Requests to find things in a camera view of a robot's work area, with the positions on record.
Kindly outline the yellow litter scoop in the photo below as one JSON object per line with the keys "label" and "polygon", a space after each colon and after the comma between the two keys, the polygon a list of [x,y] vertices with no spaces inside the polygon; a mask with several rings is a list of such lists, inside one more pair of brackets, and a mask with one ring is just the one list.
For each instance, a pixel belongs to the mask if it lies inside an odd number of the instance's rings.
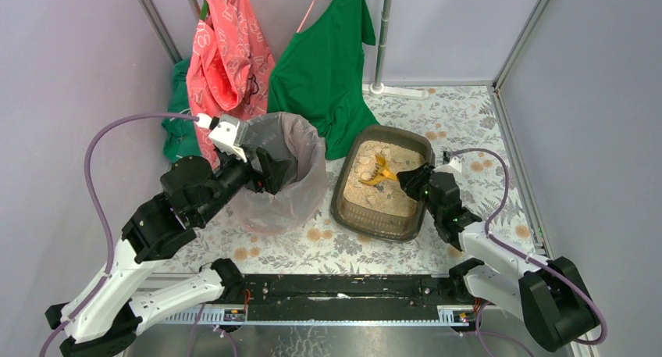
{"label": "yellow litter scoop", "polygon": [[368,186],[374,186],[383,181],[398,182],[398,177],[390,170],[386,158],[380,154],[376,154],[373,174],[368,179],[360,179],[359,182]]}

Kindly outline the trash bin with plastic liner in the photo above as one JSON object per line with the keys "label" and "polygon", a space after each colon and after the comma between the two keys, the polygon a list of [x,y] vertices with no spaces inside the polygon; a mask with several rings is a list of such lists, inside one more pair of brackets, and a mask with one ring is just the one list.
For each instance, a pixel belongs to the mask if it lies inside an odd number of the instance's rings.
{"label": "trash bin with plastic liner", "polygon": [[236,219],[251,233],[264,235],[304,226],[327,193],[324,138],[304,117],[275,112],[248,120],[244,143],[293,165],[276,194],[246,188],[237,193],[229,203]]}

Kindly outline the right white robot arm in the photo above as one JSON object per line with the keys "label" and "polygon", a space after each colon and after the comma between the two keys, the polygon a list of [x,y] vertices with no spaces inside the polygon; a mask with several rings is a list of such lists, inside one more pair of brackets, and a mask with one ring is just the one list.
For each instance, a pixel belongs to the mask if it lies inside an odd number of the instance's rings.
{"label": "right white robot arm", "polygon": [[396,178],[408,197],[423,203],[440,238],[471,256],[449,271],[457,294],[487,300],[516,316],[548,352],[601,325],[575,264],[525,253],[491,234],[489,224],[463,206],[452,173],[423,165]]}

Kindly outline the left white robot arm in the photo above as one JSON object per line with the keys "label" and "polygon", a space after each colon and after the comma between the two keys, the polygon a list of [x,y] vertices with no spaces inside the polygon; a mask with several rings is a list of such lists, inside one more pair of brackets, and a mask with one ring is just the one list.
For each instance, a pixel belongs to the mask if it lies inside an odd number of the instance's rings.
{"label": "left white robot arm", "polygon": [[162,192],[141,205],[122,229],[109,267],[74,300],[52,305],[46,318],[66,334],[64,356],[114,356],[149,327],[191,306],[245,296],[244,278],[230,259],[146,295],[137,289],[204,228],[241,190],[275,194],[295,176],[297,160],[257,148],[251,159],[223,155],[213,169],[200,156],[175,162],[161,176]]}

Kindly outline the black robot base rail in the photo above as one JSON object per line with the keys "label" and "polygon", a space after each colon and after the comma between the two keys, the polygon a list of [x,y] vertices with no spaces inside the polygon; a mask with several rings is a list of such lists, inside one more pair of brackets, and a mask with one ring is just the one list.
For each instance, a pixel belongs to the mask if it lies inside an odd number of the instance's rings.
{"label": "black robot base rail", "polygon": [[214,301],[247,310],[250,322],[387,322],[437,320],[439,308],[474,309],[455,280],[432,275],[247,274]]}

